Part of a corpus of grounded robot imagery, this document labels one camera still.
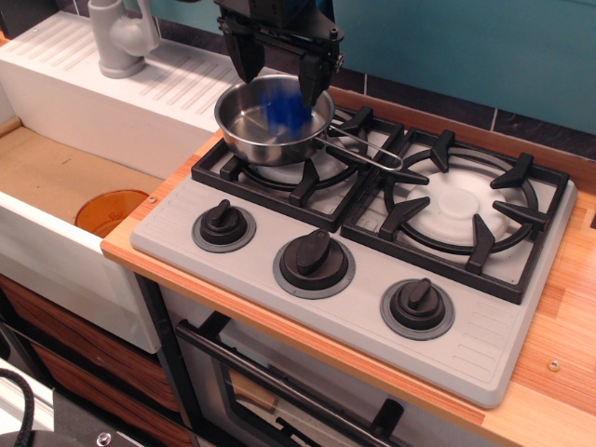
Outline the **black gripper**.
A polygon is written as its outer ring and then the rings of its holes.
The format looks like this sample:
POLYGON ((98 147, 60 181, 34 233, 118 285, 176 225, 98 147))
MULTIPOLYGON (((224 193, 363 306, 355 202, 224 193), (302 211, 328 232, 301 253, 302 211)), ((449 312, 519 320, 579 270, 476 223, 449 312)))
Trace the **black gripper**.
POLYGON ((250 83, 264 68, 264 49, 301 56, 299 84, 304 107, 329 88, 344 31, 331 1, 218 1, 218 22, 237 74, 250 83))

